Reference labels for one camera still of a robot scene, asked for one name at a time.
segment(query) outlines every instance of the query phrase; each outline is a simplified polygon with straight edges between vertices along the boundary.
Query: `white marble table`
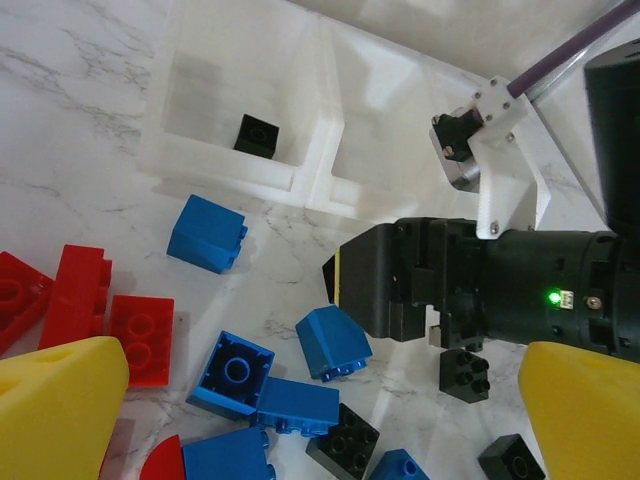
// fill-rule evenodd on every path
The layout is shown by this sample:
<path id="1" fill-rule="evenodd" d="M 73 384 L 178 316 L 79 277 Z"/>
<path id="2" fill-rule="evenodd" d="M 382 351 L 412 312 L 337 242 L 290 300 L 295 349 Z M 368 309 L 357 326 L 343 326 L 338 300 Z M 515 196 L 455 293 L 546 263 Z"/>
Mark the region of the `white marble table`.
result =
<path id="1" fill-rule="evenodd" d="M 127 393 L 104 479 L 137 479 L 147 454 L 169 435 L 188 442 L 240 428 L 184 403 L 222 328 L 275 351 L 272 374 L 310 381 L 294 325 L 326 304 L 320 266 L 353 231 L 207 192 L 247 214 L 249 236 L 236 266 L 217 276 L 165 255 L 194 190 L 136 173 L 135 154 L 168 3 L 0 4 L 0 249 L 55 276 L 65 243 L 101 246 L 114 261 L 111 294 L 176 299 L 171 384 Z M 575 179 L 556 180 L 561 201 L 544 225 L 601 228 L 593 211 L 571 211 L 584 205 Z M 5 356 L 33 350 L 40 331 L 41 324 Z M 374 462 L 386 450 L 406 448 L 434 480 L 481 479 L 476 457 L 514 432 L 541 460 L 517 386 L 524 347 L 487 344 L 491 398 L 468 406 L 438 391 L 440 350 L 426 339 L 371 344 L 370 367 L 333 385 L 381 431 Z M 306 456 L 299 435 L 272 435 L 272 445 L 269 461 L 279 479 L 331 478 Z"/>

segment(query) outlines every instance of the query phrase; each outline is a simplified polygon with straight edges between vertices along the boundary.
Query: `red 2x2 brick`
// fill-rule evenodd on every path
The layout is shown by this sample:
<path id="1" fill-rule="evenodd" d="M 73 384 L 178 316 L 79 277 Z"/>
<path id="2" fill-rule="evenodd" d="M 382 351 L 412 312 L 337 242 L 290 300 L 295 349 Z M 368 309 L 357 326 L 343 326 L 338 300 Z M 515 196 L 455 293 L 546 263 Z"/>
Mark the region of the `red 2x2 brick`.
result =
<path id="1" fill-rule="evenodd" d="M 169 384 L 173 305 L 170 298 L 113 297 L 109 335 L 127 356 L 130 387 Z"/>
<path id="2" fill-rule="evenodd" d="M 101 335 L 110 283 L 102 248 L 65 245 L 38 349 Z"/>
<path id="3" fill-rule="evenodd" d="M 0 354 L 44 315 L 52 285 L 9 252 L 0 253 Z"/>

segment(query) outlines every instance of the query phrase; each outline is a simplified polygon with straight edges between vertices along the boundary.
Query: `purple cable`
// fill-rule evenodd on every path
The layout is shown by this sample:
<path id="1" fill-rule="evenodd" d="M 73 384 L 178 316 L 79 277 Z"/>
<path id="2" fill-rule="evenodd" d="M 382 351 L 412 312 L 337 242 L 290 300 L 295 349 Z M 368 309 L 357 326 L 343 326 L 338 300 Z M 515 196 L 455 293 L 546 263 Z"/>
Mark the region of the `purple cable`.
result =
<path id="1" fill-rule="evenodd" d="M 576 53 L 638 12 L 640 0 L 625 0 L 511 82 L 507 87 L 509 93 L 513 98 L 518 98 Z"/>

